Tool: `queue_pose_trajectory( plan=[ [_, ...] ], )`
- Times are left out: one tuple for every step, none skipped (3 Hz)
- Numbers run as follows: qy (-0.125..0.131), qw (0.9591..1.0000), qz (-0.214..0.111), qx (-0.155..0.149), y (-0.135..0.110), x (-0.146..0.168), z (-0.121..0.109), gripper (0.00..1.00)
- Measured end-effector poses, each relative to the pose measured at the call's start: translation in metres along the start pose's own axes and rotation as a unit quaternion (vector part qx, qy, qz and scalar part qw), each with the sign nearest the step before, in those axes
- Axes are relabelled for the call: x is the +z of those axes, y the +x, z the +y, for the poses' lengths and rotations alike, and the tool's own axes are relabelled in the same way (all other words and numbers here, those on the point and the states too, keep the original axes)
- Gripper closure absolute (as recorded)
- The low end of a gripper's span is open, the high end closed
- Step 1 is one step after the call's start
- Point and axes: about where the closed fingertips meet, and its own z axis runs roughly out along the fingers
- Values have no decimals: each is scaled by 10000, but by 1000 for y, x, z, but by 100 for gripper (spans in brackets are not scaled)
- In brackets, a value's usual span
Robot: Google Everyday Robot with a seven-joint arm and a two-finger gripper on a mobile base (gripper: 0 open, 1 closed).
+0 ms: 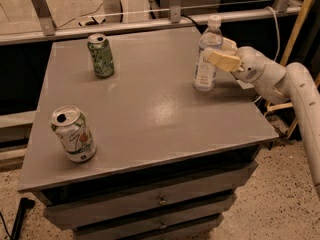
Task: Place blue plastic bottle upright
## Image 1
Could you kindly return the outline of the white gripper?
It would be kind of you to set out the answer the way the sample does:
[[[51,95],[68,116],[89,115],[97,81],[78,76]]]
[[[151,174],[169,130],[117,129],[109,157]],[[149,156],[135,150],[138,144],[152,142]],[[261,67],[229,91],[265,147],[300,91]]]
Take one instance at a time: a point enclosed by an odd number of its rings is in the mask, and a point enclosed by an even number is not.
[[[236,56],[223,53],[221,50],[206,48],[203,52],[204,61],[211,63],[245,83],[254,84],[257,80],[267,84],[274,84],[275,62],[258,50],[245,46],[238,50],[237,43],[226,37],[223,38],[222,50],[224,52],[236,52]]]

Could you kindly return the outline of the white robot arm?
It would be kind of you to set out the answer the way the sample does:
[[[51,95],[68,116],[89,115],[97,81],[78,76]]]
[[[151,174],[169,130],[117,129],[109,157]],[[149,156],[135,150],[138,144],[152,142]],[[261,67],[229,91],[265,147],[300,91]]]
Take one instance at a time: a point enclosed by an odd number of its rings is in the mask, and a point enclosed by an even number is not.
[[[250,46],[238,48],[227,38],[221,50],[206,48],[204,61],[252,84],[270,103],[291,101],[312,181],[320,196],[320,94],[308,69],[297,62],[282,66]]]

